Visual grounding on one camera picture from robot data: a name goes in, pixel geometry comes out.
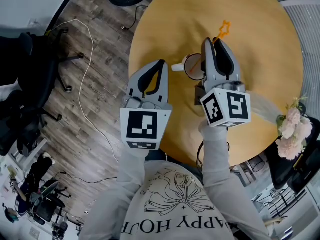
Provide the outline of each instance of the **round wooden table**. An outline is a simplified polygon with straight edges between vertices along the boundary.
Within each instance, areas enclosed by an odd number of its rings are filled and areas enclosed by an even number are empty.
[[[203,138],[198,132],[205,114],[194,106],[196,81],[171,65],[184,56],[201,53],[206,37],[219,34],[223,21],[231,22],[223,41],[241,68],[249,91],[275,103],[282,112],[299,97],[303,58],[296,30],[277,0],[154,0],[133,38],[129,76],[144,65],[164,59],[169,65],[169,103],[173,106],[161,149],[175,159],[196,160]],[[229,128],[230,165],[243,163],[264,151],[278,136],[272,123],[252,113],[251,122]]]

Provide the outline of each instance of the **flower bouquet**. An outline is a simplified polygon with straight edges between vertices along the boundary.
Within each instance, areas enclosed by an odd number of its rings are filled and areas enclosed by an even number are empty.
[[[291,106],[287,105],[286,115],[279,115],[276,119],[281,139],[277,139],[275,143],[281,158],[294,160],[304,151],[306,138],[311,134],[313,127],[310,120],[300,113],[299,101],[304,99],[305,97],[295,98]]]

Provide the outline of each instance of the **sweatshirt sleeve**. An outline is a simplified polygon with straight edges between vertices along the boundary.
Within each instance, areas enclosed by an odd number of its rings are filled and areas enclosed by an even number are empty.
[[[253,240],[270,240],[268,230],[247,196],[240,179],[230,173],[227,129],[203,122],[203,183],[210,200],[228,223],[236,224]]]
[[[145,180],[148,153],[148,150],[131,149],[122,154],[117,179],[95,202],[79,240],[120,238],[129,205]]]

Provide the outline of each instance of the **gray sweatshirt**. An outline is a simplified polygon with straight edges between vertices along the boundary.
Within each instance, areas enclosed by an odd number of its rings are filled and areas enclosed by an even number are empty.
[[[227,223],[253,240],[270,240],[240,180],[229,171],[227,130],[199,127],[204,139],[203,183],[185,168],[148,161],[128,150],[117,180],[95,202],[80,240],[232,240]]]

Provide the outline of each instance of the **pink flower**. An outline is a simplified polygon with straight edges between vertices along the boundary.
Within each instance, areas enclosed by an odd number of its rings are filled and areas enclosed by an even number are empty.
[[[277,139],[275,142],[278,145],[278,153],[281,158],[288,160],[294,160],[303,149],[301,141],[294,136],[290,138]]]
[[[301,122],[298,123],[294,131],[294,136],[302,142],[305,138],[308,138],[312,131],[312,124],[308,118],[301,117]]]
[[[300,111],[296,107],[292,107],[286,114],[286,119],[291,121],[295,126],[300,122]]]
[[[279,127],[279,131],[283,137],[289,139],[295,132],[295,125],[288,119],[285,119],[282,125]]]

